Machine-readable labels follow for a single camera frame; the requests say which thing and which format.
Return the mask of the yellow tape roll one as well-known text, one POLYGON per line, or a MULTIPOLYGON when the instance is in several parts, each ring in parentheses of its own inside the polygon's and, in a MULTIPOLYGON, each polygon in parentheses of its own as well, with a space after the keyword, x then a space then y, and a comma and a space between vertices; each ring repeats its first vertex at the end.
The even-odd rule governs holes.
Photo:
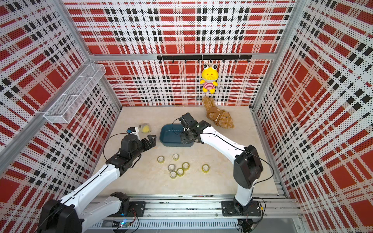
POLYGON ((165 157, 164 156, 158 156, 157 161, 158 161, 159 164, 162 164, 162 163, 165 162, 165 157))

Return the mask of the yellow tape roll two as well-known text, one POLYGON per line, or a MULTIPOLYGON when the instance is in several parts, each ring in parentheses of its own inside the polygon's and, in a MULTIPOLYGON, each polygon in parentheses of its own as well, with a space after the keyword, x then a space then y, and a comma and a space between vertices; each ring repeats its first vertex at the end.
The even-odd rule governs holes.
POLYGON ((180 158, 180 155, 175 153, 175 154, 173 154, 172 158, 173 158, 174 161, 178 161, 179 158, 180 158))

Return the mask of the yellow tape roll four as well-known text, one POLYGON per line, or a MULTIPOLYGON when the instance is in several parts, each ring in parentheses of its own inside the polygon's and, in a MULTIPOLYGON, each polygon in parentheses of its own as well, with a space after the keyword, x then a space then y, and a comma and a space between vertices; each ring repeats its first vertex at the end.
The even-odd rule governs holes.
POLYGON ((189 170, 189 168, 190 168, 190 164, 189 164, 188 162, 184 162, 184 163, 182 164, 182 169, 183 169, 184 171, 189 170))

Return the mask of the yellow tape roll eight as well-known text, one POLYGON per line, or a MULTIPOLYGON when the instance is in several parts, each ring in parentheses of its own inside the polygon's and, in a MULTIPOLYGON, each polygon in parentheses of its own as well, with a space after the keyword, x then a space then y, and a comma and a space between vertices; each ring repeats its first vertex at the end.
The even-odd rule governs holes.
POLYGON ((208 173, 210 171, 210 166, 208 164, 202 165, 202 172, 208 173))

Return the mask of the yellow tape roll six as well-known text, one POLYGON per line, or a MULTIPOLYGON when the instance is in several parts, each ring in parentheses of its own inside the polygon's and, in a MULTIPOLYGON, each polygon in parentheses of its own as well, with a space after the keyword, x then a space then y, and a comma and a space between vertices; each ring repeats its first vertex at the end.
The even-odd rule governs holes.
POLYGON ((185 171, 184 171, 183 168, 178 168, 178 169, 176 170, 176 174, 177 174, 178 177, 182 177, 182 176, 184 176, 185 171))

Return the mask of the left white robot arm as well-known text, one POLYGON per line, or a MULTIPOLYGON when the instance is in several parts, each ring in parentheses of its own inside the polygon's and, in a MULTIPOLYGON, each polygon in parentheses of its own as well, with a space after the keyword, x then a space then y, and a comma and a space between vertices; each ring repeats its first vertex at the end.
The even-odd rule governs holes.
POLYGON ((136 134, 126 135, 116 154, 103 167, 60 200, 50 200, 42 207, 37 233, 83 233, 89 227, 122 209, 126 195, 115 193, 103 202, 88 205, 109 184, 134 167, 141 155, 156 146, 156 136, 140 140, 136 134))

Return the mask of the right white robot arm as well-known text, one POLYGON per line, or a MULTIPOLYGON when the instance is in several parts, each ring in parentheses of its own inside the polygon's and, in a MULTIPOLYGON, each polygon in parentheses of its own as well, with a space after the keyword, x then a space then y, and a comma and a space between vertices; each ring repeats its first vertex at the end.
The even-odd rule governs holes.
POLYGON ((230 140, 215 130, 208 122, 196 121, 190 113, 182 115, 178 120, 183 126, 183 130, 180 132, 183 144, 192 141, 208 144, 233 164, 233 177, 238 184, 237 192, 233 198, 233 207, 236 213, 246 216, 252 208, 259 207, 258 202, 253 199, 253 191, 264 168, 256 148, 230 140))

